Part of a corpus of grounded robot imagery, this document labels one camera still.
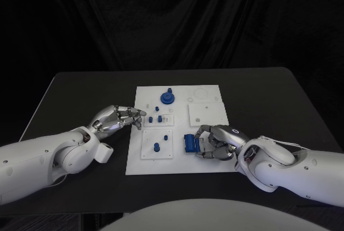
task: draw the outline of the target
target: cable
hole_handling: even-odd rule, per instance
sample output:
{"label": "cable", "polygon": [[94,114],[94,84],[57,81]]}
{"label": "cable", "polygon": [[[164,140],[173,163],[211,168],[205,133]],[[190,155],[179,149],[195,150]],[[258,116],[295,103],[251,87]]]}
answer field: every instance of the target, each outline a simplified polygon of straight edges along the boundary
{"label": "cable", "polygon": [[55,185],[59,185],[59,184],[65,181],[65,179],[66,179],[66,175],[65,175],[62,181],[60,181],[57,184],[55,184]]}
{"label": "cable", "polygon": [[305,150],[309,150],[308,148],[299,146],[296,143],[281,142],[281,141],[277,141],[277,140],[274,140],[274,139],[271,139],[271,138],[268,138],[268,137],[266,137],[266,136],[260,136],[258,139],[270,140],[270,141],[274,141],[276,143],[280,143],[280,144],[284,144],[284,145],[289,145],[289,146],[293,146],[293,147],[299,147],[299,148],[302,148],[302,149],[305,149]]}

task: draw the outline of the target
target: robotic hand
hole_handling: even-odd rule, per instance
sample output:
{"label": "robotic hand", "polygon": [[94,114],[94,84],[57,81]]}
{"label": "robotic hand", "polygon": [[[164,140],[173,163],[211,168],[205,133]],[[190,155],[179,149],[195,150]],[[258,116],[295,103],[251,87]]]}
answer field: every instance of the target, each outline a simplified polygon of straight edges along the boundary
{"label": "robotic hand", "polygon": [[0,205],[50,186],[66,174],[81,172],[92,159],[105,163],[112,148],[101,143],[125,125],[141,129],[146,112],[108,106],[95,115],[88,127],[39,137],[0,148]]}
{"label": "robotic hand", "polygon": [[[198,152],[198,157],[229,160],[235,155],[235,170],[263,191],[273,192],[281,186],[306,199],[344,207],[344,154],[312,151],[264,136],[250,140],[227,125],[202,125],[195,138],[203,131],[215,150]],[[290,153],[276,143],[302,150]]]}

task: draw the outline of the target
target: black backdrop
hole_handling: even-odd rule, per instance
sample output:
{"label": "black backdrop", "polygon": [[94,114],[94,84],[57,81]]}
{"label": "black backdrop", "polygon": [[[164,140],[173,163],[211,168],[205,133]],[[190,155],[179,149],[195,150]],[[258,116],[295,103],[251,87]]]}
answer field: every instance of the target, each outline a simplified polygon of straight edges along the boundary
{"label": "black backdrop", "polygon": [[57,72],[284,66],[344,148],[342,6],[344,0],[0,0],[0,145],[18,140]]}

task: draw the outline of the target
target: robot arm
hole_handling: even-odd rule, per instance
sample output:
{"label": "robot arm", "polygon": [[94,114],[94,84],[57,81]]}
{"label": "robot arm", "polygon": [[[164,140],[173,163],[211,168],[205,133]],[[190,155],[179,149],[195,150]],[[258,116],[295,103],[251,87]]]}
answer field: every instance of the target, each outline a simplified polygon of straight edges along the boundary
{"label": "robot arm", "polygon": [[[281,186],[306,199],[344,207],[344,154],[312,151],[264,136],[250,140],[225,125],[202,125],[195,137],[203,131],[209,132],[208,140],[215,149],[198,153],[198,157],[228,160],[229,154],[235,153],[235,170],[261,190],[273,192]],[[276,143],[302,150],[290,153]]]}
{"label": "robot arm", "polygon": [[140,129],[144,115],[138,109],[111,105],[88,127],[1,147],[0,205],[52,185],[60,176],[81,172],[92,159],[105,163],[112,148],[99,140],[128,124]]}

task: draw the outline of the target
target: black table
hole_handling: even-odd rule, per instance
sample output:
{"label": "black table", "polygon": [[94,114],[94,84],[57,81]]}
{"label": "black table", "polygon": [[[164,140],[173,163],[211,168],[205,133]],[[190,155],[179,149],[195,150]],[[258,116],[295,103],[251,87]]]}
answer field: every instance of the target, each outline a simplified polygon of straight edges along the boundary
{"label": "black table", "polygon": [[[85,126],[108,105],[134,105],[136,86],[218,84],[228,121],[250,138],[260,135],[341,152],[321,116],[286,68],[59,73],[23,140]],[[268,207],[308,205],[284,188],[266,193],[240,173],[125,176],[130,127],[107,140],[105,164],[95,161],[63,183],[0,206],[0,215],[131,212],[179,199],[232,199]]]}

